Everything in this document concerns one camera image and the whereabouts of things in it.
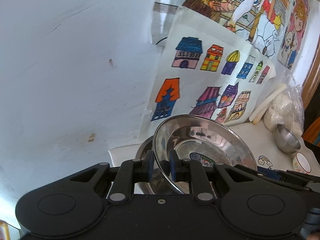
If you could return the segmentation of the large steel plate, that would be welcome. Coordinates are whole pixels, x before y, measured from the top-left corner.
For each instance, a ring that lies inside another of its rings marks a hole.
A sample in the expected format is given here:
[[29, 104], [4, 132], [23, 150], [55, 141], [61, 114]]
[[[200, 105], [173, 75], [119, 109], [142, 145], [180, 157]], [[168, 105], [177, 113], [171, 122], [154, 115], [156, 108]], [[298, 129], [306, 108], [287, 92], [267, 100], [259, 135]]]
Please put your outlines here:
[[181, 114], [165, 119], [156, 128], [152, 139], [160, 181], [169, 191], [188, 194], [187, 182], [174, 182], [170, 173], [170, 152], [179, 159], [199, 161], [204, 167], [215, 163], [242, 165], [257, 170], [252, 151], [231, 129], [202, 116]]

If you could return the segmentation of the floral ceramic bowl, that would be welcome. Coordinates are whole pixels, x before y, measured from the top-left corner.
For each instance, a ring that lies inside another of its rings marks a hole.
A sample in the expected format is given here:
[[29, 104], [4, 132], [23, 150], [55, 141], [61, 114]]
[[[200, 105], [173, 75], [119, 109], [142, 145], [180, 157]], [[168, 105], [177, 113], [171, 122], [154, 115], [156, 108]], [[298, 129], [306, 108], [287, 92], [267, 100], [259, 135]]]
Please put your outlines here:
[[307, 158], [300, 152], [296, 152], [292, 159], [293, 170], [299, 173], [310, 174], [311, 165]]

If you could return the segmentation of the deep steel bowl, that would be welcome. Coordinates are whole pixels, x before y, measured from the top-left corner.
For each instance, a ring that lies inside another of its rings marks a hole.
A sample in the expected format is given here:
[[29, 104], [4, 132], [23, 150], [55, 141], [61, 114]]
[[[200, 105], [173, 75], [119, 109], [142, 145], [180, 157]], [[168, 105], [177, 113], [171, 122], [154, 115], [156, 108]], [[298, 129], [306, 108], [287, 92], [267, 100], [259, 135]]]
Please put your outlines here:
[[298, 138], [283, 124], [275, 126], [273, 138], [275, 145], [283, 153], [294, 154], [301, 149]]

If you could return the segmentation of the white printed table cloth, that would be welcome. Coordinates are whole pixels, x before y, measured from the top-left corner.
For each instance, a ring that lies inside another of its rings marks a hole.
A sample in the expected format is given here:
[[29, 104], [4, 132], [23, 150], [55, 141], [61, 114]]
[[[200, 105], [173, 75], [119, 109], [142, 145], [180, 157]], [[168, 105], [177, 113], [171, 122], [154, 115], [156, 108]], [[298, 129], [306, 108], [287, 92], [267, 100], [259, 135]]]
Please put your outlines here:
[[[272, 168], [276, 170], [292, 170], [292, 155], [281, 152], [275, 145], [273, 134], [261, 121], [259, 124], [244, 123], [231, 126], [230, 129], [235, 132], [249, 147], [255, 159], [263, 155], [267, 157]], [[130, 145], [109, 150], [109, 155], [113, 166], [120, 166], [122, 162], [134, 159], [140, 145]]]

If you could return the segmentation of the beige rolled stick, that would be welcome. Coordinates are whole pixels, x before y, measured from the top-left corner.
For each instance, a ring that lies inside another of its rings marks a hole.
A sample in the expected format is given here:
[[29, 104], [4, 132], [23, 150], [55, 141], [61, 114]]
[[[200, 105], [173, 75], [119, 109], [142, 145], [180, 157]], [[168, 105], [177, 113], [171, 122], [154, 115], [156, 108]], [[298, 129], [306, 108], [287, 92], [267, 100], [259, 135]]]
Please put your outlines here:
[[265, 112], [266, 112], [265, 109], [261, 110], [261, 111], [257, 114], [257, 116], [253, 119], [252, 124], [257, 125], [257, 124], [260, 122], [260, 120], [261, 120], [261, 118], [263, 117], [263, 115], [265, 114]]

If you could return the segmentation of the plastic bag of buns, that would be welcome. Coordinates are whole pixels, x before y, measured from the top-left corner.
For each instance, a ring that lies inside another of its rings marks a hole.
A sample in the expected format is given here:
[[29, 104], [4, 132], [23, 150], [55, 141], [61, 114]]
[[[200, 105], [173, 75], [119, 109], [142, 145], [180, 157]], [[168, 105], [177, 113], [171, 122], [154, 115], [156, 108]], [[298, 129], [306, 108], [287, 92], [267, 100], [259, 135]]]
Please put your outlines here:
[[282, 124], [294, 135], [300, 137], [303, 134], [304, 125], [302, 87], [287, 68], [281, 82], [287, 87], [269, 104], [263, 116], [264, 125], [269, 131], [273, 131], [277, 124]]

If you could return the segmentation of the houses drawing paper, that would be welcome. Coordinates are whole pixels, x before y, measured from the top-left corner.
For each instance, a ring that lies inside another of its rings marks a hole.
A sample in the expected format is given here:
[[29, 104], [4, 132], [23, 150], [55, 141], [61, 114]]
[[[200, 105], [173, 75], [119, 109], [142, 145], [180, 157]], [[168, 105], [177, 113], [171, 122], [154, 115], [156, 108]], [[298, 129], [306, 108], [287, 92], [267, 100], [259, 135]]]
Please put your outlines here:
[[201, 14], [177, 10], [159, 59], [139, 139], [153, 135], [165, 119], [191, 114], [226, 126], [253, 113], [266, 83], [276, 75], [272, 62], [248, 42]]

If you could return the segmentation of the white rolled stick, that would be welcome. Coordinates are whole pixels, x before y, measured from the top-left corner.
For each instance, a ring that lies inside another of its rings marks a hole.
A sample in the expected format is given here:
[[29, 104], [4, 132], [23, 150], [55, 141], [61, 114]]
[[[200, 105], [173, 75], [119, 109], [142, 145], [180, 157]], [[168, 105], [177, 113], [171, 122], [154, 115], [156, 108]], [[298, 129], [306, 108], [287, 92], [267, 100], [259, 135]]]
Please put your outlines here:
[[278, 94], [280, 94], [281, 92], [283, 92], [285, 89], [287, 88], [287, 85], [285, 83], [281, 83], [280, 86], [278, 87], [278, 89], [276, 89], [274, 92], [272, 92], [258, 107], [256, 107], [254, 109], [254, 111], [251, 113], [251, 115], [249, 116], [249, 121], [252, 122], [253, 119], [257, 116], [257, 114], [265, 109], [268, 109], [268, 105], [270, 104], [270, 102], [275, 99]]

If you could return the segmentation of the girl with fan drawing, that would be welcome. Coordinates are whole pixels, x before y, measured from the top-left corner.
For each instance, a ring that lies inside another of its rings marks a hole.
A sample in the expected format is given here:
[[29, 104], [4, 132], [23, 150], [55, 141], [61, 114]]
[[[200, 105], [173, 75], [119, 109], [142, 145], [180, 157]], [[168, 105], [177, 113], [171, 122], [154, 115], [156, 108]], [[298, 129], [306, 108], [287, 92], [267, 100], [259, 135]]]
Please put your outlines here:
[[179, 7], [217, 22], [275, 59], [293, 0], [155, 0], [151, 24], [153, 44], [163, 46]]

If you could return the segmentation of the girl with teddy drawing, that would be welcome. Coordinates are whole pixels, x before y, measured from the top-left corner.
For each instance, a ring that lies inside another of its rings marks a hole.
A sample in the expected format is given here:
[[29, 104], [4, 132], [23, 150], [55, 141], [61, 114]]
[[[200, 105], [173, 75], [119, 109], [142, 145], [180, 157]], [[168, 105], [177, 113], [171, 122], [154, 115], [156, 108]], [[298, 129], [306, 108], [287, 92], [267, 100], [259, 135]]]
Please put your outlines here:
[[287, 69], [291, 69], [302, 45], [306, 24], [309, 17], [310, 1], [293, 0], [289, 23], [287, 25], [278, 61]]

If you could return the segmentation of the brown wooden door frame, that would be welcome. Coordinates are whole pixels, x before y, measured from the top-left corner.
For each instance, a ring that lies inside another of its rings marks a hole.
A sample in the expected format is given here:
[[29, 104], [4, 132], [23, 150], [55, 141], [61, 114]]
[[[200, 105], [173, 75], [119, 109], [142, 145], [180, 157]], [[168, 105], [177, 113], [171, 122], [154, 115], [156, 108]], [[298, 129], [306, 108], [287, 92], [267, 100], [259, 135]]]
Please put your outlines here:
[[309, 105], [317, 87], [319, 85], [319, 48], [315, 53], [313, 62], [303, 83], [302, 102], [304, 109]]

